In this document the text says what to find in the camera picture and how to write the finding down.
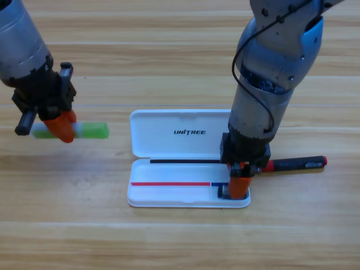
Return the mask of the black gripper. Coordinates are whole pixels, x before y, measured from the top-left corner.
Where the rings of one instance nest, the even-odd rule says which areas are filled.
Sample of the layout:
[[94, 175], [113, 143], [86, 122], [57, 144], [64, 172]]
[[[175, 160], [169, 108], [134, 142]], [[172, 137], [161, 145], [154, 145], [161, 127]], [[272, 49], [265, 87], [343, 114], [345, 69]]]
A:
[[246, 195], [252, 177], [267, 166], [271, 151], [269, 144], [263, 140], [234, 139], [235, 136], [231, 136], [230, 132], [223, 133], [220, 142], [220, 163], [228, 165], [230, 197], [241, 199]]
[[77, 122], [77, 116], [72, 103], [77, 92], [71, 82], [72, 74], [72, 64], [63, 62], [60, 72], [44, 64], [27, 76], [11, 78], [11, 87], [15, 89], [12, 100], [22, 113], [15, 128], [18, 136], [29, 135], [36, 116], [40, 115], [56, 138], [65, 143], [73, 142], [73, 123]]

